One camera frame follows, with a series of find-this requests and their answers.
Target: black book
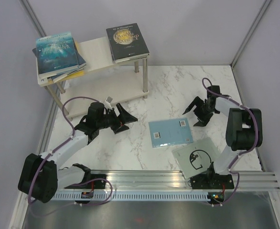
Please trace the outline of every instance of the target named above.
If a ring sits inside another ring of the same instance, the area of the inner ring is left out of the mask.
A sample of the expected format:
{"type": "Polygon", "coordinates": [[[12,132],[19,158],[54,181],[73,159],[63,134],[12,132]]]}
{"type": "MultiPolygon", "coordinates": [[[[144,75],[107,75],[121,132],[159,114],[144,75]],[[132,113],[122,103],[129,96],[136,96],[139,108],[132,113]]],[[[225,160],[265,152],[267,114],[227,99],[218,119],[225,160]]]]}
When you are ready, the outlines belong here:
{"type": "Polygon", "coordinates": [[[114,63],[150,54],[137,23],[106,29],[114,63]]]}

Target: robotic hand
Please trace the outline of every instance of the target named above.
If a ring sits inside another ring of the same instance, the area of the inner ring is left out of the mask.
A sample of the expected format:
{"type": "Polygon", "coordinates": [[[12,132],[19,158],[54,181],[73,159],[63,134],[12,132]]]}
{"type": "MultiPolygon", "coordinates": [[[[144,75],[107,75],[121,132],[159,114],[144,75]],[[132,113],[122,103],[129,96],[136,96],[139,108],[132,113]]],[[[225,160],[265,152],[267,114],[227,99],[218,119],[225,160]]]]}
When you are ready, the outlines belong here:
{"type": "Polygon", "coordinates": [[[201,127],[209,123],[214,113],[226,115],[228,117],[227,146],[204,174],[190,178],[191,186],[193,189],[223,189],[223,185],[225,185],[226,189],[233,189],[232,176],[229,174],[230,168],[240,155],[262,144],[261,111],[248,109],[230,99],[228,95],[222,95],[220,87],[217,85],[211,84],[206,90],[207,99],[203,101],[197,96],[183,114],[191,111],[195,106],[194,114],[197,116],[198,122],[194,126],[201,127]]]}
{"type": "Polygon", "coordinates": [[[68,169],[59,169],[74,153],[90,144],[98,136],[99,130],[110,127],[114,134],[117,134],[129,129],[125,124],[138,121],[124,110],[121,104],[117,104],[120,113],[117,116],[114,108],[110,106],[110,99],[109,97],[105,101],[107,108],[100,102],[90,105],[87,115],[75,126],[72,139],[46,160],[34,184],[32,184],[34,175],[50,152],[40,155],[30,154],[26,157],[18,183],[21,192],[29,194],[30,187],[33,186],[32,197],[46,203],[58,189],[91,179],[91,170],[80,164],[74,164],[68,169]]]}

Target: gray floor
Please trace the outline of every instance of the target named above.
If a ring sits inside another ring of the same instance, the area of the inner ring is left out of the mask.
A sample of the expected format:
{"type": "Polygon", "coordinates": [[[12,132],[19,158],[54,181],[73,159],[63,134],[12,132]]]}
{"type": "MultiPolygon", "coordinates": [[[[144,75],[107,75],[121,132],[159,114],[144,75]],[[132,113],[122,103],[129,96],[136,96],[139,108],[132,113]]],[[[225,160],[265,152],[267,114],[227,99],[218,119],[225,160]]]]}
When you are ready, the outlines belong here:
{"type": "MultiPolygon", "coordinates": [[[[35,203],[44,214],[66,201],[35,203]]],[[[237,193],[223,207],[198,202],[118,202],[69,206],[48,217],[27,218],[29,229],[278,229],[269,198],[237,193]]]]}

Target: shelf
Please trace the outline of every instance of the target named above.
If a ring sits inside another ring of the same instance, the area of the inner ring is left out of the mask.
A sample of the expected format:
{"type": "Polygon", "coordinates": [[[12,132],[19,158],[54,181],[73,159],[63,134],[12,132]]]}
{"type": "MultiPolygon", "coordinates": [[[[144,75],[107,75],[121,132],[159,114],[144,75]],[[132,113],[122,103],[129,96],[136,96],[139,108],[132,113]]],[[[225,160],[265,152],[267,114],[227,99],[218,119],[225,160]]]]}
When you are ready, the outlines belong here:
{"type": "MultiPolygon", "coordinates": [[[[131,60],[131,61],[124,61],[120,63],[113,63],[107,37],[101,37],[94,40],[79,43],[79,53],[87,63],[84,69],[85,71],[84,75],[136,61],[136,60],[131,60]]],[[[75,77],[66,77],[60,80],[59,82],[70,80],[73,78],[75,77]]],[[[46,79],[41,80],[38,75],[37,75],[37,81],[39,86],[41,87],[54,84],[53,82],[48,82],[46,79]]]]}
{"type": "MultiPolygon", "coordinates": [[[[139,73],[125,71],[108,78],[91,80],[88,83],[67,88],[64,94],[60,94],[61,102],[65,103],[68,99],[77,96],[86,96],[104,101],[110,96],[113,98],[111,105],[114,106],[116,103],[148,95],[148,92],[144,93],[142,91],[142,80],[141,71],[139,73]]],[[[88,99],[75,99],[70,101],[66,106],[69,112],[68,117],[72,118],[87,114],[88,107],[91,103],[92,101],[88,99]]]]}

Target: metal post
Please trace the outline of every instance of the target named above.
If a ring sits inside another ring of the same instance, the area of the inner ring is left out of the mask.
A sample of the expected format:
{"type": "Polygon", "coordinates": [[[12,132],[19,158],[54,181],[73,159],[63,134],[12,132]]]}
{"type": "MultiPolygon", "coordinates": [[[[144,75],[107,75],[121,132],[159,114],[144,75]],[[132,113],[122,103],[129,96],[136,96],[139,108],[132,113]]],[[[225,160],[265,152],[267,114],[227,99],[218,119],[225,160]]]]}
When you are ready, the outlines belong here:
{"type": "Polygon", "coordinates": [[[56,85],[57,85],[61,94],[65,93],[65,89],[62,87],[62,85],[60,83],[56,83],[56,85]]]}
{"type": "Polygon", "coordinates": [[[135,61],[135,73],[139,72],[139,61],[135,61]]]}
{"type": "Polygon", "coordinates": [[[147,93],[148,90],[148,59],[145,58],[142,60],[143,62],[143,92],[147,93]]]}
{"type": "MultiPolygon", "coordinates": [[[[57,106],[59,107],[59,109],[62,109],[63,108],[63,104],[60,101],[60,99],[57,97],[57,95],[54,92],[54,90],[52,89],[52,87],[50,85],[48,85],[48,86],[45,86],[44,88],[50,93],[50,95],[54,99],[54,101],[57,104],[57,106]]],[[[64,113],[65,113],[65,115],[69,115],[69,112],[67,111],[67,109],[64,109],[64,113]]]]}

